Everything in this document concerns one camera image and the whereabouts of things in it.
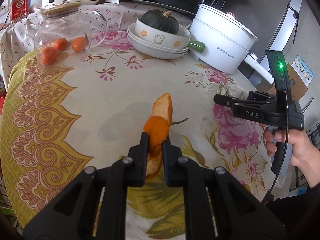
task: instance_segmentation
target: metal screw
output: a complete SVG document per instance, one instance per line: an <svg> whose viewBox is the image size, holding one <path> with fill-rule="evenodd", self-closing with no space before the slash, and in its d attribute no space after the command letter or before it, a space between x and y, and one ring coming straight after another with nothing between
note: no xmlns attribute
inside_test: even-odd
<svg viewBox="0 0 320 240"><path fill-rule="evenodd" d="M94 173L95 170L96 170L95 167L93 167L93 166L88 166L88 167L86 167L86 168L84 169L84 172L85 172L86 174L91 174L91 173Z"/></svg>
<svg viewBox="0 0 320 240"><path fill-rule="evenodd" d="M131 157L124 157L122 161L125 164L129 164L129 163L132 163L133 159Z"/></svg>
<svg viewBox="0 0 320 240"><path fill-rule="evenodd" d="M185 157L185 156L180 156L178 158L178 162L180 163L186 163L188 160L189 160L188 157Z"/></svg>
<svg viewBox="0 0 320 240"><path fill-rule="evenodd" d="M217 167L216 168L216 173L222 175L226 173L226 170L223 167Z"/></svg>

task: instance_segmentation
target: cartoon bunny drawing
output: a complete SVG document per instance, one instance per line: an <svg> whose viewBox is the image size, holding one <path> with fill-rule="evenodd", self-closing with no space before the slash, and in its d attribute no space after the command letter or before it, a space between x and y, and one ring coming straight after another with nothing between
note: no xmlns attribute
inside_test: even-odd
<svg viewBox="0 0 320 240"><path fill-rule="evenodd" d="M164 36L163 35L156 35L153 40L155 41L155 43L157 44L161 44L162 41L164 41Z"/></svg>

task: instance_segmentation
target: wrist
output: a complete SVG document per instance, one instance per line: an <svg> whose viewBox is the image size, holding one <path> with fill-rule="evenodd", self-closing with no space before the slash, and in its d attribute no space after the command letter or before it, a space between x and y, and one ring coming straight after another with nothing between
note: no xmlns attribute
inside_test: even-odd
<svg viewBox="0 0 320 240"><path fill-rule="evenodd" d="M312 145L308 150L309 154L298 165L303 172L310 187L314 187L320 183L320 152Z"/></svg>

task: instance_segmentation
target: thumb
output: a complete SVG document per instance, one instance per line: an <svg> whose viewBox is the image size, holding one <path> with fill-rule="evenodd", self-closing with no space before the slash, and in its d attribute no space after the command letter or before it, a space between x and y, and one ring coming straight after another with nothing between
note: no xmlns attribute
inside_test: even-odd
<svg viewBox="0 0 320 240"><path fill-rule="evenodd" d="M305 131L298 131L289 129L288 143L300 145L304 143ZM286 130L280 130L275 132L275 139L278 142L285 143Z"/></svg>

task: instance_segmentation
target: bowl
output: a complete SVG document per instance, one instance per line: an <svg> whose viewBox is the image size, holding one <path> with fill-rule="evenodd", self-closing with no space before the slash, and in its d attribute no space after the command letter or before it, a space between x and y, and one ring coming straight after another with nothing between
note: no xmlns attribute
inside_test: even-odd
<svg viewBox="0 0 320 240"><path fill-rule="evenodd" d="M185 55L188 52L188 50L186 50L186 52L183 52L183 53L172 53L172 52L163 52L163 51L151 49L151 48L146 47L145 45L141 45L141 44L137 43L130 36L128 36L128 41L136 50L138 50L146 55L156 57L156 58L175 59L175 58L182 57L183 55Z"/></svg>
<svg viewBox="0 0 320 240"><path fill-rule="evenodd" d="M144 41L170 49L182 49L186 47L190 41L190 31L180 24L178 34L175 35L152 28L142 23L140 19L141 16L137 18L134 29L136 36Z"/></svg>
<svg viewBox="0 0 320 240"><path fill-rule="evenodd" d="M182 53L185 52L188 48L183 48L183 49L170 49L170 48L166 48L166 47L162 47L159 46L157 44L152 44L151 42L145 41L141 38L139 38L136 34L135 34L135 23L132 23L129 25L128 30L127 30L127 34L131 36L131 38L133 38L135 41L139 41L142 42L145 46L147 47L151 47L151 48L155 48L155 49L160 49L160 50L165 50L167 52L174 52L174 53Z"/></svg>

